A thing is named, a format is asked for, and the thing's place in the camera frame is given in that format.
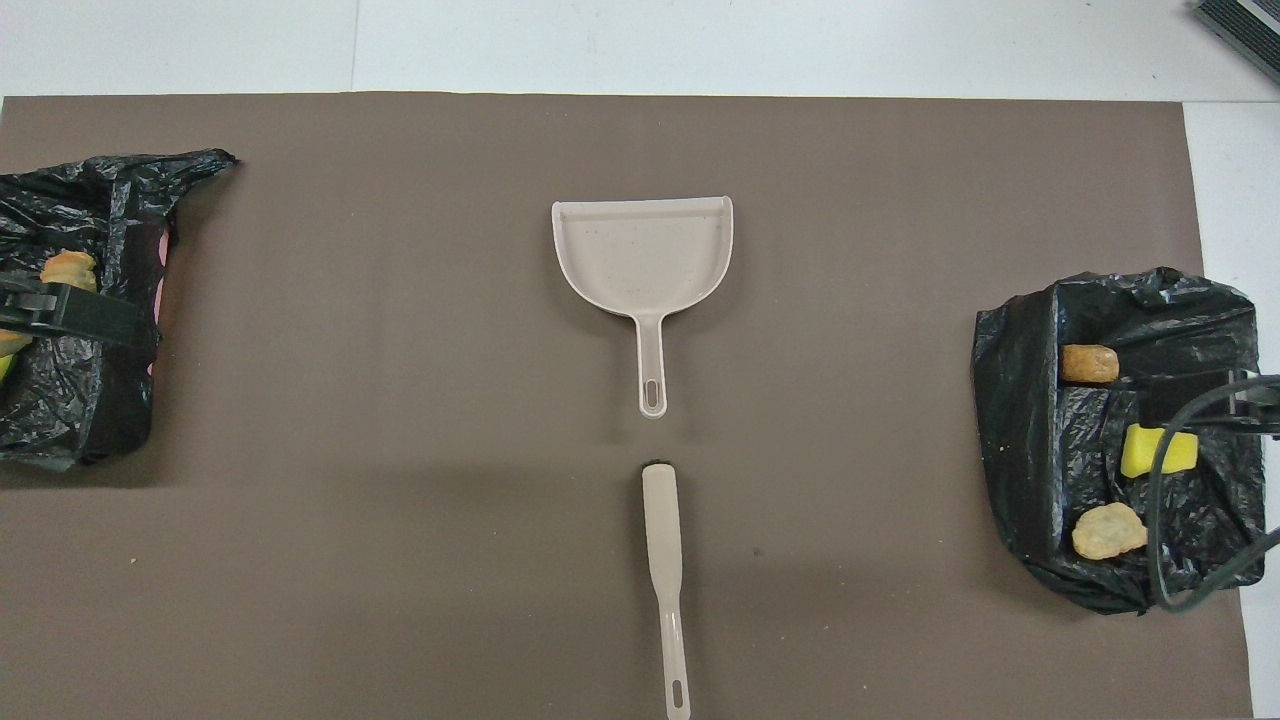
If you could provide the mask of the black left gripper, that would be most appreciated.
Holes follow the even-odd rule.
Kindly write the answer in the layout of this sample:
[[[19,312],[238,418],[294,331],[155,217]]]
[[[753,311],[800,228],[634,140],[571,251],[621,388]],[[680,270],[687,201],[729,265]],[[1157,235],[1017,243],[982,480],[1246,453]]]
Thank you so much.
[[[37,277],[0,277],[0,329],[140,348],[141,313],[124,300]]]

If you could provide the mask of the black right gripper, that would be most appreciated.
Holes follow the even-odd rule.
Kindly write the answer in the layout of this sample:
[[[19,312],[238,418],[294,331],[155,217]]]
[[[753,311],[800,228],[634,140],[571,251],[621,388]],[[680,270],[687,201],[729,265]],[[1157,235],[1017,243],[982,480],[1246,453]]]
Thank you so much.
[[[1190,427],[1280,437],[1280,373],[1236,373],[1193,401]]]

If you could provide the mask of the yellow sponge wedge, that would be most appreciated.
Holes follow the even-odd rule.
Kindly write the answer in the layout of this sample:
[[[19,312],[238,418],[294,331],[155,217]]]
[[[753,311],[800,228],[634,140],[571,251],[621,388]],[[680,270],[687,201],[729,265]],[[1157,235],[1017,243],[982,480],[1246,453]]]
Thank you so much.
[[[1149,474],[1155,468],[1155,456],[1162,436],[1162,428],[1146,428],[1139,424],[1130,424],[1124,437],[1120,474],[1128,479]],[[1198,436],[1176,432],[1166,447],[1161,471],[1169,474],[1194,469],[1198,462]]]

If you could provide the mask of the brown bread nugget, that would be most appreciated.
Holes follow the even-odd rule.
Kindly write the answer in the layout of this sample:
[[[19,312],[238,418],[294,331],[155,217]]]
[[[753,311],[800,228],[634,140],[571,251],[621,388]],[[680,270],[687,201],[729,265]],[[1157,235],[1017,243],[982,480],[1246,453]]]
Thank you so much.
[[[1120,360],[1103,345],[1064,345],[1060,348],[1059,378],[1062,383],[1106,386],[1120,377]]]

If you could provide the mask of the pale bread piece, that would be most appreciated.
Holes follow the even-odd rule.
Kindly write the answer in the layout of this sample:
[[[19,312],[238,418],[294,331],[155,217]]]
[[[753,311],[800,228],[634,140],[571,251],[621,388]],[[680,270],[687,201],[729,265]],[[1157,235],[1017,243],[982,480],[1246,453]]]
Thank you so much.
[[[1084,511],[1070,538],[1076,555],[1100,561],[1144,548],[1149,532],[1134,509],[1114,502]]]

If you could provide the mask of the beige plastic dustpan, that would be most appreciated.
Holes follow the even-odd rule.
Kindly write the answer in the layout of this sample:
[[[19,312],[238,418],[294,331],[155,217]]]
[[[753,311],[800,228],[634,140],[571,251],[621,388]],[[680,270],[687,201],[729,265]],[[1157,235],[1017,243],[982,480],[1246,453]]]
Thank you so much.
[[[550,206],[556,256],[570,287],[634,323],[637,406],[646,419],[660,419],[668,409],[663,323],[722,284],[733,225],[728,196]]]

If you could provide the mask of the beige brush with black bristles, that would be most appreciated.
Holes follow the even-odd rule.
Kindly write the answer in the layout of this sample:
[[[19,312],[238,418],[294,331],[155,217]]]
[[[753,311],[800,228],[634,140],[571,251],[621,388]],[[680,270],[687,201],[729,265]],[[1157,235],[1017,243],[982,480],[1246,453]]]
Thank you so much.
[[[690,720],[687,660],[680,598],[684,548],[675,466],[654,461],[641,469],[646,557],[658,603],[667,720]]]

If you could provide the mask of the black bag over pink bin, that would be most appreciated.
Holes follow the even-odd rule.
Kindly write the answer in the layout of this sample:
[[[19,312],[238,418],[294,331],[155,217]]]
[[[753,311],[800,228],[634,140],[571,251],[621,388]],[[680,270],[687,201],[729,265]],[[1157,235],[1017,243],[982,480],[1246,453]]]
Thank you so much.
[[[0,460],[63,470],[148,438],[161,340],[152,302],[159,240],[180,200],[229,170],[221,149],[113,155],[0,174],[0,277],[37,277],[64,250],[97,261],[99,293],[140,309],[141,347],[33,337],[0,386]]]

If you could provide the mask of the pink plastic bin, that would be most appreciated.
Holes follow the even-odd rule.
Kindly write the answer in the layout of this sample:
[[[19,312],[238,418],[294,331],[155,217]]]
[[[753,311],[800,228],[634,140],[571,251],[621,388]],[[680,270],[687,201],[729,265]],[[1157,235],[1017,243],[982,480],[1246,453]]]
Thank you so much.
[[[166,269],[168,269],[168,256],[169,256],[169,252],[170,252],[172,234],[173,234],[173,232],[174,232],[173,224],[169,224],[165,228],[165,231],[163,232],[163,234],[161,234],[161,237],[159,240],[159,245],[157,245],[157,261],[159,261],[159,265],[160,265],[160,278],[159,278],[157,284],[156,284],[156,290],[155,290],[155,295],[154,295],[154,302],[152,302],[154,322],[155,322],[155,324],[157,327],[157,331],[160,331],[160,314],[161,314],[161,305],[163,305],[163,293],[164,293],[164,286],[165,286],[165,278],[166,278]]]

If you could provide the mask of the black bag lined bin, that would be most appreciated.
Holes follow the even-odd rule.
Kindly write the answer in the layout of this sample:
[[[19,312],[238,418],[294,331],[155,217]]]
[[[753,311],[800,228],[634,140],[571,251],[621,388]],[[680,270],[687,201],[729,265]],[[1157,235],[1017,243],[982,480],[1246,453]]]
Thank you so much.
[[[1120,360],[1106,386],[1062,383],[1064,345]],[[1265,529],[1262,436],[1190,427],[1193,401],[1242,372],[1261,374],[1254,304],[1172,268],[1084,273],[975,319],[972,380],[989,506],[1004,546],[1066,600],[1110,615],[1174,611],[1256,583],[1280,544]],[[1162,428],[1155,468],[1120,474],[1126,428]],[[1194,469],[1161,471],[1176,432],[1198,436]],[[1115,559],[1075,553],[1087,510],[1123,502],[1148,544]]]

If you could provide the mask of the dark ribbed device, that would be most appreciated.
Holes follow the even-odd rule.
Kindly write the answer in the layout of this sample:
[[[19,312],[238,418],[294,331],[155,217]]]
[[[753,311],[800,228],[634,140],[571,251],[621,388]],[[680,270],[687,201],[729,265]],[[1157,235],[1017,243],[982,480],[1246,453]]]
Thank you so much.
[[[1280,85],[1280,0],[1199,0],[1192,14]]]

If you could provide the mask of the brown paper table mat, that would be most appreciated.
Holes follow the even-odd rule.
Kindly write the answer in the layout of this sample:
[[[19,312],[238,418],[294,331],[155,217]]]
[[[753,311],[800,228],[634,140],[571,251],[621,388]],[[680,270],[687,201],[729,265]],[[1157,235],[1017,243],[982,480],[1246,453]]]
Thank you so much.
[[[692,716],[1252,712],[1239,600],[1100,616],[988,509],[975,314],[1201,272],[1172,102],[9,97],[0,172],[225,149],[154,430],[0,468],[0,720],[664,720],[640,466],[678,473]],[[728,196],[722,284],[581,299],[557,201]]]

